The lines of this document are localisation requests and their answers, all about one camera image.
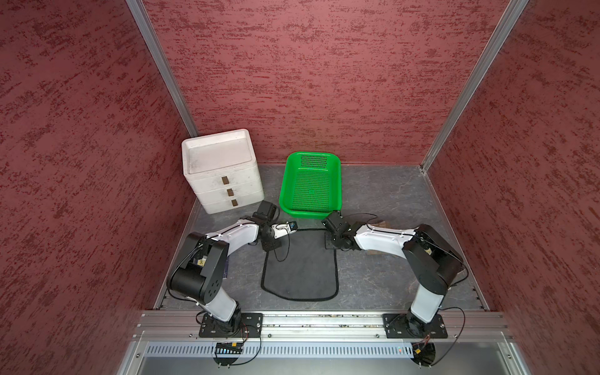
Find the grey blue cloth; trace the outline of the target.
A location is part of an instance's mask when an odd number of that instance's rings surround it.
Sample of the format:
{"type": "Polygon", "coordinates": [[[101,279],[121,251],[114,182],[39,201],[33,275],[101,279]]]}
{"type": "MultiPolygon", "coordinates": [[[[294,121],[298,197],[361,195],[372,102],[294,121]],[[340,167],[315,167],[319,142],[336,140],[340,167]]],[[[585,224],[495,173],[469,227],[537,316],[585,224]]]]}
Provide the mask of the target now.
{"type": "Polygon", "coordinates": [[[325,229],[305,228],[279,238],[266,252],[261,288],[288,301],[324,302],[339,292],[337,249],[325,229]]]}

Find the brown striped dishcloth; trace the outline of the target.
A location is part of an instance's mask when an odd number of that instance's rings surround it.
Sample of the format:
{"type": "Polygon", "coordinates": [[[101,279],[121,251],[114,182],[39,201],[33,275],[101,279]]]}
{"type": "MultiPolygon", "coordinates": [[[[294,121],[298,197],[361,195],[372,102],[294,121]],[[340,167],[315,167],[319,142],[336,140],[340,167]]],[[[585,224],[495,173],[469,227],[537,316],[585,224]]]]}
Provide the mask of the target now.
{"type": "MultiPolygon", "coordinates": [[[[387,221],[385,220],[380,220],[380,219],[376,219],[372,222],[370,222],[370,226],[372,227],[376,227],[376,228],[384,228],[384,229],[390,229],[390,225],[387,221]]],[[[383,255],[382,252],[376,251],[376,250],[367,250],[367,255],[369,256],[379,256],[379,255],[383,255]]]]}

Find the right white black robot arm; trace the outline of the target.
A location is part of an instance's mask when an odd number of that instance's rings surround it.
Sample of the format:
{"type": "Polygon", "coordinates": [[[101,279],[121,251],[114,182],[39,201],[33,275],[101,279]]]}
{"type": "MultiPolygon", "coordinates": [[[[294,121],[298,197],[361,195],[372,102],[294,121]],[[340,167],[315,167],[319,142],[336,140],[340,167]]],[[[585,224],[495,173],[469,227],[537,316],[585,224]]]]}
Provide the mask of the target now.
{"type": "Polygon", "coordinates": [[[412,340],[447,338],[441,305],[464,268],[454,248],[431,226],[396,230],[367,222],[350,223],[334,211],[321,220],[335,247],[373,250],[406,260],[419,284],[407,312],[383,316],[388,338],[412,340]]]}

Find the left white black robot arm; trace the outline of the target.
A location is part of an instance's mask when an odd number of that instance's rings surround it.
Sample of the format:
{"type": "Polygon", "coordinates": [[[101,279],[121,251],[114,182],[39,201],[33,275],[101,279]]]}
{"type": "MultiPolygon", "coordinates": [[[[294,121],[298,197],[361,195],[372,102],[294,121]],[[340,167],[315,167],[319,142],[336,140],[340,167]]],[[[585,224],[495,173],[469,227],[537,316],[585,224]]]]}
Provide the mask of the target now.
{"type": "Polygon", "coordinates": [[[278,218],[278,207],[260,203],[251,216],[209,234],[193,232],[184,240],[184,257],[167,277],[167,293],[176,300],[195,303],[226,336],[242,329],[239,303],[223,289],[228,256],[246,245],[273,238],[271,226],[278,218]]]}

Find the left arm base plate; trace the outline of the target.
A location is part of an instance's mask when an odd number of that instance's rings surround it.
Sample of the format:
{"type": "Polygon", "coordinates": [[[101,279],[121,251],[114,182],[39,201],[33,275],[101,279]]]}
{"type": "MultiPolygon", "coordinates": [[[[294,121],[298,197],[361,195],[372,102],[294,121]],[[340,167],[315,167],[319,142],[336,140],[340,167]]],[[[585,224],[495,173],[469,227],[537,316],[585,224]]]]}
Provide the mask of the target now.
{"type": "Polygon", "coordinates": [[[242,312],[234,317],[232,324],[214,319],[210,315],[198,315],[196,322],[199,325],[200,338],[261,338],[263,328],[262,313],[242,312]]]}

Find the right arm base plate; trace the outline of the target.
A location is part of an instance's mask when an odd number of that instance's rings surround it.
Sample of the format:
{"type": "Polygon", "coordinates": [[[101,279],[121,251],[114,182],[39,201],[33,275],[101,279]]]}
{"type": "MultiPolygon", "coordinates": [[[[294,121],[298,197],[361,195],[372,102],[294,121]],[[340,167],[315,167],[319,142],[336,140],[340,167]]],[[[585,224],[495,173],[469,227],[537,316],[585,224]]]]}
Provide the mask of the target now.
{"type": "Polygon", "coordinates": [[[384,331],[387,338],[421,340],[446,339],[448,332],[440,314],[436,314],[429,323],[424,323],[408,313],[386,313],[382,315],[384,331]]]}

